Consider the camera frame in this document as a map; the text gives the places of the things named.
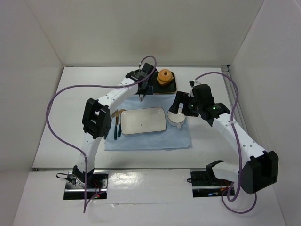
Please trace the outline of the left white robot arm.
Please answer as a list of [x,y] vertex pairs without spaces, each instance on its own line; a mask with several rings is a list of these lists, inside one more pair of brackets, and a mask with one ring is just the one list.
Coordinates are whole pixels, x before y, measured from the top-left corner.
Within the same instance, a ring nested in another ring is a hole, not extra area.
[[141,69],[130,71],[118,88],[98,99],[87,100],[82,119],[84,140],[81,150],[83,153],[80,154],[72,171],[84,185],[89,185],[93,180],[98,146],[102,138],[108,135],[112,114],[132,95],[152,94],[153,88],[149,81],[156,72],[156,67],[145,63]]

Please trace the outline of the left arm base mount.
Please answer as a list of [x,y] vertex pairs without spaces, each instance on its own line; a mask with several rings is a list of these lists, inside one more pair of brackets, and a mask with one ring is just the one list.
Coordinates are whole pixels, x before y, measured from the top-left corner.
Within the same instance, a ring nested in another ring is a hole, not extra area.
[[[76,178],[72,172],[57,173],[58,179],[65,180],[64,200],[83,200],[84,183]],[[109,173],[96,170],[92,180],[87,185],[87,200],[95,196],[94,199],[107,199]]]

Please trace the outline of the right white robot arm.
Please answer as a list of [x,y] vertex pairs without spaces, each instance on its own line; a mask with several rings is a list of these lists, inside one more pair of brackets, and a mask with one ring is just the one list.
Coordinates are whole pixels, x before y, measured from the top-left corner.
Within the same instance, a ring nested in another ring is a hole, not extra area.
[[206,166],[212,179],[237,181],[247,194],[254,194],[277,182],[278,155],[257,144],[233,119],[229,109],[214,101],[207,84],[194,86],[190,93],[178,91],[169,112],[201,117],[237,152],[237,165],[218,160]]

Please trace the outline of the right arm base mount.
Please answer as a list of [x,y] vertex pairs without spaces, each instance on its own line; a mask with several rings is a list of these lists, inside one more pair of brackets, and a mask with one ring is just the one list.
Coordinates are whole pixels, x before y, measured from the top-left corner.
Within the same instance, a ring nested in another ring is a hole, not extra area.
[[187,182],[192,186],[193,198],[221,196],[232,183],[225,179],[212,179],[205,171],[191,171]]

